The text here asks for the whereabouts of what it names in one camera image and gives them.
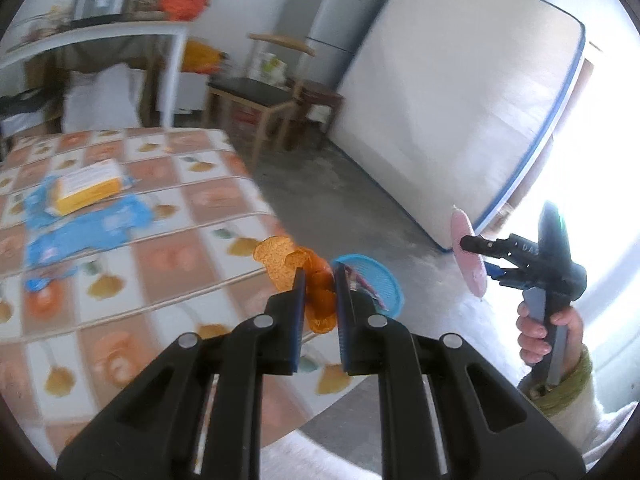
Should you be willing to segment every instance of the chair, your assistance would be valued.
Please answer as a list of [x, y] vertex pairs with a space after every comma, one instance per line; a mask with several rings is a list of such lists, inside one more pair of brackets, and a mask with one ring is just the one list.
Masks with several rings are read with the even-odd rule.
[[[254, 40], [254, 46], [244, 66], [242, 77], [213, 78], [209, 82], [209, 92], [207, 93], [205, 109], [202, 115], [202, 127], [205, 128], [209, 123], [212, 94], [217, 95], [222, 101], [222, 121], [223, 128], [225, 129], [228, 129], [230, 125], [231, 103], [238, 103], [260, 111], [260, 121], [258, 122], [258, 128], [255, 134], [254, 150], [250, 163], [250, 167], [253, 170], [258, 163], [262, 143], [267, 137], [267, 129], [271, 118], [274, 114], [281, 112], [284, 113], [284, 117], [278, 130], [276, 146], [282, 148], [284, 139], [287, 136], [289, 122], [292, 119], [298, 97], [300, 96], [305, 65], [308, 60], [307, 56], [315, 56], [316, 53], [302, 41], [288, 38], [287, 36], [249, 34], [248, 37]], [[261, 41], [303, 53], [293, 76], [295, 83], [291, 89], [276, 88], [275, 86], [248, 77], [252, 60], [258, 52], [258, 44]]]

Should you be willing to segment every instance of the dark brown stool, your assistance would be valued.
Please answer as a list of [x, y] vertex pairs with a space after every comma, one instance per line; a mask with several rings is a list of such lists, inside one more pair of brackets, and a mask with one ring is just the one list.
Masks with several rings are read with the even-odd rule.
[[327, 121], [325, 131], [324, 133], [321, 132], [320, 141], [318, 142], [318, 150], [322, 149], [343, 102], [344, 97], [331, 90], [328, 86], [308, 79], [304, 80], [298, 96], [298, 111], [294, 118], [295, 126], [289, 134], [289, 139], [285, 142], [286, 149], [289, 151], [292, 150], [299, 142], [300, 137], [305, 131], [306, 115], [313, 105], [322, 105], [331, 108], [331, 115]]

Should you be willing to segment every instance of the table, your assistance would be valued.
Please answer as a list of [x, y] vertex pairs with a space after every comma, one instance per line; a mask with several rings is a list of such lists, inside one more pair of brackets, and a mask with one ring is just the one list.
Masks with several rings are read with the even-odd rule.
[[344, 97], [331, 90], [328, 86], [316, 81], [305, 80], [300, 90], [300, 96], [298, 97], [298, 111], [294, 118], [295, 127], [289, 135], [287, 149], [292, 150], [300, 136], [303, 134], [306, 124], [306, 116], [308, 115], [309, 110], [311, 110], [311, 107], [313, 105], [321, 105], [331, 108], [331, 115], [326, 123], [324, 132], [321, 132], [320, 141], [318, 142], [318, 150], [320, 150], [329, 137], [331, 127], [334, 124], [338, 113], [340, 113], [340, 108], [342, 108], [343, 103]]
[[[46, 174], [116, 158], [156, 220], [117, 249], [24, 268], [24, 198]], [[110, 201], [96, 205], [104, 207]], [[0, 171], [0, 394], [55, 463], [66, 444], [184, 332], [213, 336], [276, 293], [253, 260], [284, 230], [221, 130], [136, 128], [17, 139]], [[24, 280], [61, 276], [43, 291]], [[266, 376], [262, 444], [300, 427], [361, 378], [340, 365], [337, 330], [303, 335], [301, 372]]]
[[172, 36], [172, 47], [166, 64], [166, 91], [162, 98], [160, 124], [165, 128], [174, 125], [175, 98], [182, 56], [189, 33], [187, 22], [118, 22], [93, 27], [73, 28], [48, 38], [33, 41], [0, 57], [0, 70], [19, 61], [37, 56], [47, 50], [83, 41], [119, 38], [123, 36]]

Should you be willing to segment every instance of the white mattress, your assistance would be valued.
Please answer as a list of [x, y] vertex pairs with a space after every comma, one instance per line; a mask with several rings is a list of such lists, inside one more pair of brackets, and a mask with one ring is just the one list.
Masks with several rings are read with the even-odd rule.
[[535, 160], [583, 47], [584, 26], [541, 0], [389, 0], [332, 139], [448, 249], [452, 206], [481, 229]]

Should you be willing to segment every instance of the blue mattress trim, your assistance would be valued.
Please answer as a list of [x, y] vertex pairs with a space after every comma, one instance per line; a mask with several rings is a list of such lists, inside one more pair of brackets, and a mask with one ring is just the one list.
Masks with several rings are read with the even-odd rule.
[[[391, 1], [391, 0], [386, 0], [385, 5], [382, 7], [382, 9], [380, 9], [380, 12], [376, 16], [376, 19], [371, 24], [371, 27], [370, 27], [369, 30], [371, 30], [373, 27], [376, 26], [376, 23], [378, 22], [378, 19], [379, 19], [380, 15], [385, 11], [385, 8], [388, 5], [389, 1]], [[511, 193], [513, 192], [513, 190], [516, 188], [517, 184], [519, 183], [519, 178], [522, 176], [523, 171], [525, 169], [527, 169], [527, 167], [530, 166], [533, 163], [532, 157], [537, 152], [539, 152], [539, 150], [542, 149], [543, 141], [545, 141], [548, 138], [548, 136], [552, 133], [550, 128], [554, 124], [556, 119], [559, 118], [559, 113], [560, 113], [561, 109], [563, 108], [562, 105], [565, 103], [565, 101], [566, 101], [566, 99], [568, 97], [569, 90], [573, 87], [575, 79], [578, 76], [579, 69], [582, 66], [584, 47], [586, 45], [586, 30], [585, 30], [585, 27], [584, 27], [584, 23], [581, 22], [580, 20], [578, 20], [571, 13], [568, 13], [566, 10], [561, 9], [560, 7], [554, 5], [554, 4], [552, 4], [552, 3], [550, 3], [550, 2], [548, 2], [546, 0], [538, 0], [538, 1], [543, 2], [543, 3], [547, 4], [547, 5], [550, 5], [550, 6], [554, 7], [554, 8], [556, 8], [556, 9], [560, 10], [561, 12], [564, 12], [567, 16], [570, 16], [571, 18], [573, 18], [580, 25], [580, 30], [582, 31], [582, 34], [580, 35], [580, 41], [578, 42], [578, 45], [576, 47], [575, 54], [574, 54], [574, 59], [572, 60], [571, 66], [569, 67], [569, 70], [567, 71], [566, 77], [564, 79], [564, 84], [562, 85], [562, 89], [560, 90], [560, 92], [558, 93], [558, 96], [556, 97], [556, 102], [551, 107], [551, 110], [549, 111], [549, 114], [545, 118], [545, 121], [543, 122], [542, 127], [540, 128], [540, 131], [538, 132], [538, 134], [535, 137], [535, 139], [533, 139], [533, 141], [532, 141], [531, 145], [529, 146], [529, 149], [527, 150], [527, 152], [520, 159], [520, 162], [519, 162], [518, 166], [514, 170], [513, 174], [509, 177], [507, 183], [502, 187], [502, 189], [500, 190], [498, 195], [490, 202], [490, 204], [487, 206], [487, 208], [485, 208], [485, 210], [480, 215], [480, 218], [476, 219], [475, 221], [472, 221], [473, 228], [476, 231], [480, 227], [483, 227], [483, 228], [485, 227], [483, 224], [485, 222], [487, 222], [488, 219], [497, 212], [498, 206], [500, 206], [500, 204], [504, 202], [505, 197], [507, 195], [508, 196], [511, 195]], [[362, 41], [362, 44], [358, 48], [358, 51], [356, 52], [356, 54], [354, 54], [353, 58], [351, 59], [351, 63], [353, 63], [353, 61], [356, 59], [356, 57], [360, 53], [360, 49], [362, 48], [362, 45], [364, 44], [366, 39], [367, 38], [365, 37], [365, 39]], [[340, 148], [334, 142], [333, 142], [333, 144], [344, 156], [346, 156], [351, 162], [356, 164], [356, 166], [358, 166], [362, 171], [364, 171], [364, 173], [380, 189], [382, 189], [394, 202], [396, 202], [396, 204], [398, 204], [398, 206], [407, 214], [407, 216], [409, 216], [409, 218], [411, 218], [411, 220], [413, 220], [414, 223], [418, 227], [420, 227], [420, 229], [429, 237], [429, 240], [431, 240], [436, 245], [436, 247], [439, 248], [440, 251], [442, 251], [443, 253], [451, 252], [451, 249], [446, 249], [446, 248], [442, 247], [440, 244], [438, 244], [435, 240], [433, 240], [433, 238], [431, 238], [429, 233], [427, 231], [425, 231], [424, 227], [422, 227], [416, 221], [416, 219], [404, 207], [402, 207], [402, 205], [400, 205], [400, 203], [395, 198], [393, 198], [391, 196], [391, 193], [389, 193], [386, 189], [384, 189], [384, 187], [382, 187], [382, 185], [379, 184], [378, 181], [376, 181], [372, 176], [370, 176], [369, 173], [367, 173], [367, 171], [364, 170], [364, 168], [361, 167], [355, 160], [353, 160], [342, 148]]]

